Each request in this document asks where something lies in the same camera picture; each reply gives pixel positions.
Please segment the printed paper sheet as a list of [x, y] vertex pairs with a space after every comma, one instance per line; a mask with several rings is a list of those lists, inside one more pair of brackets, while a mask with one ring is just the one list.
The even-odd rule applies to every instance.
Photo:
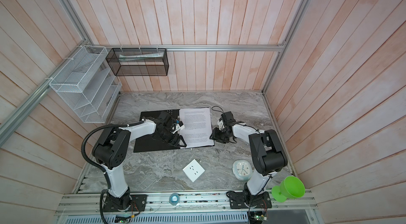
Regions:
[[212, 134], [210, 109], [185, 108], [179, 110], [179, 118], [185, 128], [180, 131], [187, 148], [214, 146], [210, 136]]

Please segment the blue folder black inside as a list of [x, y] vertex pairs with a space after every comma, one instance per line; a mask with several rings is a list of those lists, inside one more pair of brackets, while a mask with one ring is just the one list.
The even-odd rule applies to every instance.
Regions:
[[[172, 118], [180, 120], [179, 109], [166, 110], [166, 113], [170, 114]], [[161, 140], [152, 139], [151, 135], [145, 135], [135, 140], [134, 152], [151, 152], [151, 151], [164, 151], [164, 150], [177, 150], [181, 149], [164, 143]]]

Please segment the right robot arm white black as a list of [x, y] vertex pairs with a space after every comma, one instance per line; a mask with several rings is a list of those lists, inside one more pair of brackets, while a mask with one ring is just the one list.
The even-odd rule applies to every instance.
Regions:
[[210, 138], [219, 143], [229, 143], [231, 138], [247, 141], [251, 149], [254, 171], [244, 184], [242, 192], [228, 191], [231, 209], [271, 208], [267, 183], [288, 164], [282, 142], [273, 129], [264, 131], [234, 119], [232, 112], [221, 114], [218, 127]]

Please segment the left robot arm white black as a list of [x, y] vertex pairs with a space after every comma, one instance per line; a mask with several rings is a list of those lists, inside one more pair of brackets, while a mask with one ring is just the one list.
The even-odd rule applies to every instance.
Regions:
[[158, 118], [142, 118], [132, 124], [109, 124], [90, 132], [86, 140], [101, 131], [101, 135], [92, 149], [92, 161], [86, 153], [83, 157], [92, 166], [100, 169], [106, 179], [107, 189], [101, 193], [100, 212], [126, 212], [131, 209], [143, 211], [146, 195], [133, 198], [130, 187], [125, 181], [123, 162], [131, 141], [150, 135], [153, 140], [174, 147], [186, 147], [187, 144], [179, 131], [185, 128], [182, 121], [161, 112]]

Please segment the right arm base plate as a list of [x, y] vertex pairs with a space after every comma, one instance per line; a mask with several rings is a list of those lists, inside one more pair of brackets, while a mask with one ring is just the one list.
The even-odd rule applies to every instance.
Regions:
[[271, 197], [268, 192], [259, 195], [251, 195], [249, 192], [228, 191], [226, 196], [229, 198], [231, 209], [249, 209], [249, 208], [272, 208]]

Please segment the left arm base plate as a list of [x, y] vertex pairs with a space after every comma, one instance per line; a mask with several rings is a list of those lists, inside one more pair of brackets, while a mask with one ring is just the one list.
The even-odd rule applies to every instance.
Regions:
[[101, 209], [103, 212], [143, 212], [147, 203], [147, 197], [146, 194], [125, 194], [121, 198], [116, 198], [107, 193]]

